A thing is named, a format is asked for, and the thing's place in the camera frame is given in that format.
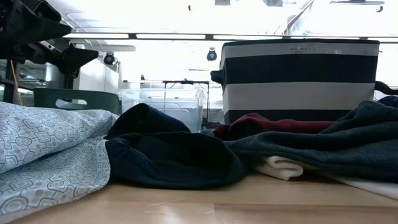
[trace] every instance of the clear plastic bin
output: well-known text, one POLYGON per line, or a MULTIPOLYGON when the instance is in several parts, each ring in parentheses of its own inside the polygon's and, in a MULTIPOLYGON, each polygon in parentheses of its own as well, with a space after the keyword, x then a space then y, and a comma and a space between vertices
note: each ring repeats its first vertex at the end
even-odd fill
POLYGON ((204 94, 202 90, 139 89, 122 90, 122 113, 146 103, 182 121, 193 133, 201 131, 204 94))

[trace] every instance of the pile of clothing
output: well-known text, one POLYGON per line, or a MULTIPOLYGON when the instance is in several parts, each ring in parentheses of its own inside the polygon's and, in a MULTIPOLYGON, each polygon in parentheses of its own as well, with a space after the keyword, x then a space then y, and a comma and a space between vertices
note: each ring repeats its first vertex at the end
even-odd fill
POLYGON ((191 133, 145 104, 115 122, 106 139, 111 179, 162 189, 233 184, 256 171, 283 180, 306 170, 398 199, 398 98, 363 101, 336 122, 270 121, 247 114, 191 133))

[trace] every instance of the black machine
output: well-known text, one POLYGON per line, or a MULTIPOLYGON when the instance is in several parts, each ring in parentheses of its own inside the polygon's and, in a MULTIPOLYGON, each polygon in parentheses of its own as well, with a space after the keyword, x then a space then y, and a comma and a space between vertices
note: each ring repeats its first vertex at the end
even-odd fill
POLYGON ((49 44, 72 31, 61 19, 45 0, 0 0, 0 59, 50 62, 60 72, 77 77, 80 67, 98 58, 98 52, 72 43, 64 49, 49 44))

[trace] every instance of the security camera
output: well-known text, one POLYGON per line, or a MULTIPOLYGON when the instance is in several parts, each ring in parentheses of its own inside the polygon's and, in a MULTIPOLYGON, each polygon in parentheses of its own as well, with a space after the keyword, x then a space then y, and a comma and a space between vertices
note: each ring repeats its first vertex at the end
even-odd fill
POLYGON ((104 57, 104 63, 107 65, 114 65, 118 62, 118 59, 114 57, 114 52, 107 52, 104 57))
POLYGON ((207 53, 207 61, 214 61, 217 59, 217 53, 215 49, 209 49, 207 53))

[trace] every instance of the cable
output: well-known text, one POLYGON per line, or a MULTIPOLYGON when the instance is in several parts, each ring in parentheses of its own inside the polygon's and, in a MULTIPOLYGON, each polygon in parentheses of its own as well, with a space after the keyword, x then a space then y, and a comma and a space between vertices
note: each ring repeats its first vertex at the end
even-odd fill
POLYGON ((19 103, 21 104, 21 106, 23 106, 22 100, 21 100, 21 94, 18 92, 19 84, 18 84, 17 75, 15 74, 14 61, 12 61, 12 60, 11 60, 11 70, 12 70, 12 75, 14 76, 15 87, 17 90, 17 96, 19 98, 19 103))

